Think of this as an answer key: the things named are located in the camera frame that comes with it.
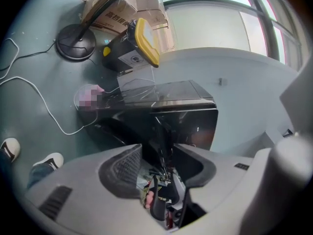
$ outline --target sneaker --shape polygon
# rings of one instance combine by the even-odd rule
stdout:
[[[63,165],[64,158],[60,153],[51,153],[50,155],[46,156],[45,159],[35,163],[35,165],[40,165],[40,164],[47,164],[50,165],[54,170],[57,170]]]
[[[18,157],[21,150],[21,146],[16,139],[9,138],[4,140],[4,142],[1,145],[1,149],[4,150],[4,152],[9,157],[11,162],[13,162]]]

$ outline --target yellow lid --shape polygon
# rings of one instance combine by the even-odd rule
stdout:
[[[152,31],[147,20],[139,18],[136,23],[135,39],[139,49],[156,67],[160,63],[160,52],[156,34]]]
[[[106,57],[107,55],[109,55],[111,52],[111,49],[107,46],[104,47],[104,50],[103,50],[103,55]]]

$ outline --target label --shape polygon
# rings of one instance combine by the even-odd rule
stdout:
[[[132,68],[138,68],[149,64],[136,50],[128,52],[120,56],[118,59]]]
[[[143,36],[149,42],[151,47],[154,48],[155,45],[154,45],[153,33],[152,33],[150,25],[147,22],[145,22],[145,27],[143,30]]]

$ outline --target black lamp base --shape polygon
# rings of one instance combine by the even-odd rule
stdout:
[[[96,48],[96,37],[88,29],[81,39],[78,39],[82,31],[80,24],[71,24],[64,27],[56,39],[56,48],[61,56],[70,61],[84,61],[88,59]]]

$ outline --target floor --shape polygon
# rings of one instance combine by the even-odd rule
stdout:
[[[80,0],[29,0],[7,37],[20,47],[19,56],[46,50],[61,28],[80,22],[79,14],[83,8],[84,3]],[[90,60],[80,63],[65,61],[52,48],[48,53],[18,60],[6,77],[21,76],[33,82],[66,132],[74,132],[82,126],[73,105],[74,94],[81,86],[99,84],[109,91],[117,87],[116,73],[101,65],[104,41],[113,36],[97,30],[94,33],[97,50],[91,59],[96,65]],[[0,68],[8,66],[15,53],[10,41],[3,43]],[[0,97],[0,140],[15,137],[22,148],[13,164],[14,181],[21,189],[26,187],[32,165],[49,153],[60,152],[68,162],[116,147],[116,143],[106,137],[96,144],[85,129],[72,136],[64,135],[39,95],[21,80],[2,85]]]

